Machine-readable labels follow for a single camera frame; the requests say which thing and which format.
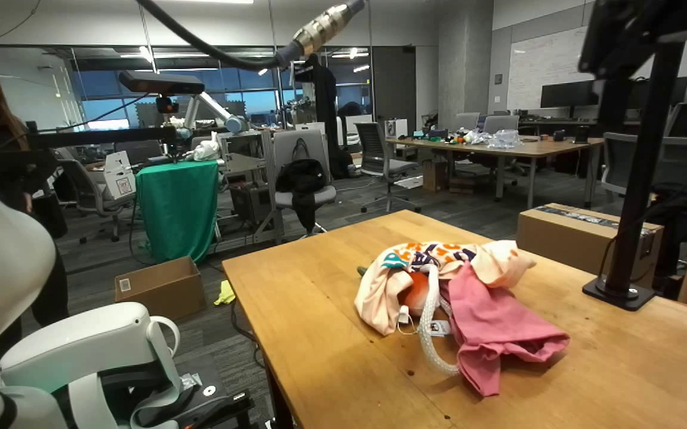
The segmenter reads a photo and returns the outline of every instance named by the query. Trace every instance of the floor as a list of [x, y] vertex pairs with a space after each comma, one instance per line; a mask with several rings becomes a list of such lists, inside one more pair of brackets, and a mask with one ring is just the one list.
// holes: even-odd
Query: floor
[[[368, 217], [385, 215], [385, 204], [371, 204], [381, 184], [371, 175], [337, 180], [338, 204], [323, 208], [317, 220], [326, 228], [353, 223]], [[394, 210], [419, 208], [419, 212], [477, 230], [490, 237], [512, 237], [517, 212], [526, 210], [526, 187], [505, 187], [504, 199], [495, 199], [492, 184], [477, 184], [473, 187], [456, 191], [396, 191]], [[545, 168], [538, 179], [538, 203], [567, 203], [583, 204], [583, 179]], [[610, 210], [610, 199], [598, 195], [598, 208]], [[299, 222], [286, 215], [288, 237], [299, 237]], [[109, 237], [108, 220], [78, 217], [70, 212], [70, 233], [60, 237], [60, 252], [70, 268], [70, 301], [72, 313], [91, 309], [115, 301], [112, 278], [118, 273], [151, 264], [146, 254], [146, 237], [142, 230], [124, 230], [120, 240]], [[233, 257], [242, 251], [214, 252], [200, 262], [204, 285], [210, 297], [217, 296], [223, 273], [223, 259]], [[210, 304], [196, 318], [179, 323], [181, 348], [177, 353], [177, 366], [181, 374], [199, 371], [217, 394], [247, 391], [254, 398], [250, 420], [264, 421], [273, 417], [268, 395], [268, 374], [258, 345], [247, 335], [248, 323], [238, 304]]]

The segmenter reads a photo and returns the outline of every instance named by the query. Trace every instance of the person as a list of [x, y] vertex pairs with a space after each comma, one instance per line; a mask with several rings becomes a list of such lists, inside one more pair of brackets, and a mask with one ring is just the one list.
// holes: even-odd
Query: person
[[[68, 230], [57, 197], [33, 197], [46, 191], [49, 175], [57, 168], [57, 160], [49, 147], [31, 147], [26, 125], [13, 115], [0, 88], [0, 203], [38, 220], [50, 233]], [[68, 271], [56, 257], [49, 283], [31, 304], [33, 318], [46, 327], [70, 315], [68, 309]], [[22, 321], [14, 321], [0, 335], [0, 358], [22, 339]]]

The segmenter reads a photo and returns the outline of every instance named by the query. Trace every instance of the black pole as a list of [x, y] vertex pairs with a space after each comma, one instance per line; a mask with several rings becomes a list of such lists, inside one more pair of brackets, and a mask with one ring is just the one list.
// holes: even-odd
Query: black pole
[[583, 291], [609, 301], [617, 307], [638, 309], [654, 297], [650, 287], [633, 285], [633, 267], [639, 246], [642, 223], [647, 217], [647, 203], [651, 195], [654, 168], [660, 150], [660, 137], [669, 119], [669, 104], [673, 97], [685, 42], [660, 42], [656, 48], [651, 68], [651, 90], [642, 115], [638, 147], [633, 155], [633, 175], [628, 180], [628, 195], [622, 204], [622, 220], [614, 242], [614, 257], [606, 282], [594, 278]]

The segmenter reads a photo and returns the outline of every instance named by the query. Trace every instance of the teal cloth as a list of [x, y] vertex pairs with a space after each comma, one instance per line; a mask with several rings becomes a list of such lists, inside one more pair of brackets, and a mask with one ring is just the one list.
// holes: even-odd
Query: teal cloth
[[214, 237], [217, 165], [173, 161], [136, 174], [136, 204], [157, 262], [200, 259]]

